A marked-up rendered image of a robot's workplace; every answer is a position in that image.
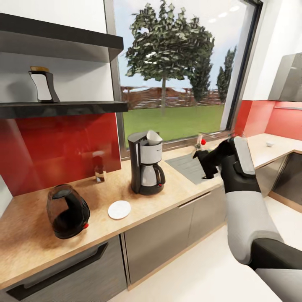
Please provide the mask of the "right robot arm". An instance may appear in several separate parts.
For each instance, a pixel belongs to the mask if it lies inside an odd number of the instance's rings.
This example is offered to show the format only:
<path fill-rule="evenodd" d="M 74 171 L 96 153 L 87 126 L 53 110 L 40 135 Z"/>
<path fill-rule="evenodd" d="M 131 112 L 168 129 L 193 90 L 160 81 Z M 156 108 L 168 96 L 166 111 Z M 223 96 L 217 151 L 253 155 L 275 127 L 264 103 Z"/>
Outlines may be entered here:
<path fill-rule="evenodd" d="M 302 302 L 302 251 L 285 244 L 262 196 L 248 142 L 228 137 L 213 151 L 196 151 L 212 179 L 221 168 L 227 208 L 229 248 L 252 268 L 282 302 Z"/>

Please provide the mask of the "paper coffee filter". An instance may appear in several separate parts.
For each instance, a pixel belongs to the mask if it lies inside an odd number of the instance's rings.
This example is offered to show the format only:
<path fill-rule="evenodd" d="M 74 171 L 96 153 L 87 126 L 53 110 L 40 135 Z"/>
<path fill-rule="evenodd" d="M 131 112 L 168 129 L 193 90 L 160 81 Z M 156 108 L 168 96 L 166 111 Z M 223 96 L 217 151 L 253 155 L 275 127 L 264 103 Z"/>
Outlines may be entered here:
<path fill-rule="evenodd" d="M 157 132 L 150 129 L 147 134 L 147 141 L 149 143 L 149 146 L 156 146 L 159 142 L 162 141 L 162 138 Z"/>

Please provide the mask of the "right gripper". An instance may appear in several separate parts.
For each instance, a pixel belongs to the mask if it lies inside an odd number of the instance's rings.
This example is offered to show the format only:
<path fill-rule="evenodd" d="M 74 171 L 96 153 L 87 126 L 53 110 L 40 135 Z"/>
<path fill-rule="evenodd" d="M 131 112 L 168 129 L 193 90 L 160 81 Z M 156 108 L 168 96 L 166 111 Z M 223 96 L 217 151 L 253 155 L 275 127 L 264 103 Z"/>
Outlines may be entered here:
<path fill-rule="evenodd" d="M 202 179 L 212 179 L 214 178 L 214 174 L 218 173 L 217 166 L 220 166 L 219 164 L 215 164 L 210 160 L 210 152 L 208 150 L 204 151 L 196 151 L 193 159 L 198 157 L 199 162 L 202 165 L 202 168 L 206 174 L 205 177 L 202 177 Z"/>

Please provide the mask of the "bottle of coffee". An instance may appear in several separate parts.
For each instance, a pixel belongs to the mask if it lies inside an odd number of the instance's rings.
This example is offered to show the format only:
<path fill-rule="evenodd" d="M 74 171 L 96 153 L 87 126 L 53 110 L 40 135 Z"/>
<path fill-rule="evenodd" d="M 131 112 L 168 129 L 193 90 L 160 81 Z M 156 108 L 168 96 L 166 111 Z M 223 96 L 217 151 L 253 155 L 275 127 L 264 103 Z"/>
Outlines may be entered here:
<path fill-rule="evenodd" d="M 38 103 L 58 103 L 58 98 L 53 84 L 53 74 L 45 67 L 31 66 L 30 77 L 37 87 Z"/>

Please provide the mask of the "electric kettle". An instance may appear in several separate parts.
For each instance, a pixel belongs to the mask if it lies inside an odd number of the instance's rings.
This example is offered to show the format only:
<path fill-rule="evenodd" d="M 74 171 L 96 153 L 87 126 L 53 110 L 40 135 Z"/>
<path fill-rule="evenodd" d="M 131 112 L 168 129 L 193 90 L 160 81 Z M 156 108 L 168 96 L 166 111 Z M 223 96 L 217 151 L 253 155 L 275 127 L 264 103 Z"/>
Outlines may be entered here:
<path fill-rule="evenodd" d="M 88 228 L 90 209 L 71 185 L 52 187 L 47 197 L 47 215 L 58 239 L 70 239 Z"/>

